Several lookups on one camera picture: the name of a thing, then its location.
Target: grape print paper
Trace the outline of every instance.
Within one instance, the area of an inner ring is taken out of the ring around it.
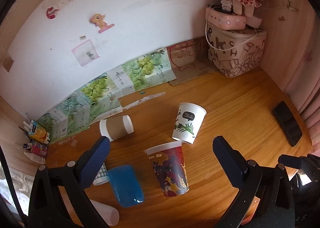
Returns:
[[[122,68],[136,92],[176,79],[166,48],[132,59],[124,63]]]
[[[50,143],[55,143],[121,113],[119,98],[174,79],[176,76],[171,69],[167,49],[159,49],[132,59],[83,85],[41,116],[38,122],[50,132]]]

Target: wood grain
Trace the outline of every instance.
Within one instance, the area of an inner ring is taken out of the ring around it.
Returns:
[[[85,190],[90,199],[119,210],[119,228],[211,228],[238,191],[231,186],[212,152],[212,140],[218,135],[223,135],[246,159],[254,159],[261,166],[274,167],[281,154],[300,156],[306,155],[311,149],[308,130],[297,110],[288,96],[261,69],[235,79],[214,72],[175,87],[166,83],[145,92],[143,95],[138,92],[123,97],[122,106],[144,96],[162,92],[166,94],[123,112],[131,117],[135,132],[112,142],[111,152],[106,159],[108,169],[125,164],[134,167],[145,201],[131,208],[122,208],[109,183]],[[303,130],[303,137],[294,148],[289,145],[271,114],[272,109],[282,100],[294,112]],[[144,150],[172,141],[171,135],[181,102],[199,104],[208,114],[195,143],[183,144],[190,191],[175,198],[166,198]],[[69,160],[77,160],[99,137],[99,126],[95,124],[62,145],[50,145],[47,166],[59,167]],[[71,145],[73,140],[77,141],[75,147]],[[290,175],[294,174],[292,169],[288,171]],[[66,204],[73,219],[77,220],[70,202]]]
[[[18,126],[23,127],[23,118],[0,97],[0,145],[8,165],[23,173],[34,176],[39,164],[27,158],[23,144],[28,142]]]
[[[308,0],[265,0],[257,9],[268,31],[261,67],[282,90],[289,84],[308,48],[316,12]]]

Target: white wall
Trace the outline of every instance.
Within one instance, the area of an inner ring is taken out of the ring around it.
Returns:
[[[74,0],[53,20],[42,4],[12,42],[10,73],[0,69],[0,96],[37,119],[74,90],[132,58],[204,35],[205,7],[217,0]],[[105,14],[115,27],[98,34],[89,23]],[[86,35],[100,58],[81,67],[71,50]]]

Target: storage basket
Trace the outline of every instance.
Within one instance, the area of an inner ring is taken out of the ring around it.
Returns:
[[[208,23],[209,60],[226,77],[233,78],[248,72],[260,63],[267,31],[248,26],[244,30],[225,31]]]

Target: speech bubble graphic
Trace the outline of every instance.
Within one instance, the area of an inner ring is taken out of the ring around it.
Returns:
[[[195,119],[195,115],[192,112],[185,111],[182,114],[182,118],[187,119],[188,121],[193,121]]]

